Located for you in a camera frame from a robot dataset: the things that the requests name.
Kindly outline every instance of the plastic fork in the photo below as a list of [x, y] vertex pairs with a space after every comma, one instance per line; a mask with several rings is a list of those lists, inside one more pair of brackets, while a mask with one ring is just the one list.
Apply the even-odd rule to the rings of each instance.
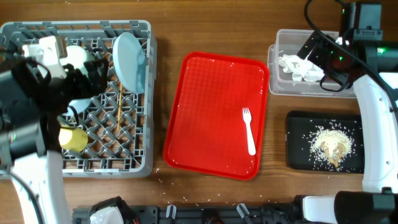
[[251, 133], [251, 114], [249, 108], [243, 108], [243, 121], [246, 123], [246, 133], [248, 134], [248, 149], [250, 156], [256, 155], [256, 147], [254, 145], [253, 134]]

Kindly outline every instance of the fork handle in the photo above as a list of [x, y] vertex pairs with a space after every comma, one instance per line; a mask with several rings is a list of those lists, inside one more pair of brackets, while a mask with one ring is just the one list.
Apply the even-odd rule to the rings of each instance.
[[248, 149], [250, 156], [256, 155], [256, 146], [254, 145], [253, 134], [251, 133], [250, 123], [246, 123], [246, 132], [248, 134]]

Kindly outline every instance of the plastic container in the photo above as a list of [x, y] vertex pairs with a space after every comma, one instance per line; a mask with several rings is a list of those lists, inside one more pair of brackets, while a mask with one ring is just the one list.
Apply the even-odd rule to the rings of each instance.
[[[114, 68], [108, 70], [105, 93], [92, 97], [79, 114], [79, 128], [93, 139], [83, 151], [63, 149], [64, 177], [127, 178], [145, 177], [152, 172], [154, 152], [153, 93], [156, 79], [157, 42], [147, 21], [57, 21], [8, 22], [0, 28], [0, 47], [15, 50], [35, 44], [41, 37], [60, 35], [67, 45], [78, 45], [95, 58], [106, 57], [112, 65], [116, 37], [130, 32], [138, 38], [146, 55], [145, 93], [123, 91], [121, 130], [117, 132], [119, 80]], [[6, 54], [8, 59], [20, 57]], [[63, 124], [76, 126], [71, 116]]]
[[[249, 180], [260, 166], [268, 68], [259, 61], [202, 52], [182, 63], [163, 156], [168, 165]], [[243, 121], [249, 108], [256, 155]]]
[[[285, 73], [283, 68], [279, 66], [279, 57], [283, 56], [283, 54], [297, 54], [312, 32], [313, 30], [292, 29], [281, 29], [278, 31], [275, 45], [271, 45], [268, 50], [269, 91], [275, 95], [355, 98], [353, 88], [338, 93], [325, 91], [321, 89], [319, 82], [293, 81], [292, 74]], [[323, 32], [334, 39], [338, 38], [338, 32]], [[339, 89], [340, 86], [332, 80], [327, 80], [324, 83], [324, 87]]]

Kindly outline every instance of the red tray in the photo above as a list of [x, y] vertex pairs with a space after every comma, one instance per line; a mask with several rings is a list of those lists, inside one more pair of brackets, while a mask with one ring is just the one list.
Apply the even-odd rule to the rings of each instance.
[[[260, 166], [269, 71], [256, 60], [192, 52], [182, 63], [163, 157], [172, 167], [239, 180]], [[250, 156], [242, 108], [250, 109]]]

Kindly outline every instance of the black tray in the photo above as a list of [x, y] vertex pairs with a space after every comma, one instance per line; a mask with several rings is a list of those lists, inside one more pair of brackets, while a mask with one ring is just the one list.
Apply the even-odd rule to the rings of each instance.
[[[310, 138], [306, 138], [310, 134], [310, 131], [318, 131], [316, 126], [323, 126], [325, 129], [330, 129], [330, 122], [345, 126], [346, 130], [350, 130], [350, 134], [348, 136], [351, 136], [354, 139], [352, 149], [355, 149], [355, 153], [351, 153], [346, 156], [345, 160], [338, 166], [340, 167], [339, 171], [337, 171], [333, 165], [329, 166], [329, 163], [326, 161], [323, 161], [322, 165], [321, 162], [316, 161], [314, 167], [315, 159], [314, 155], [310, 153], [311, 143], [308, 142]], [[286, 117], [286, 149], [288, 166], [293, 169], [363, 174], [365, 155], [361, 116], [353, 114], [291, 111]]]

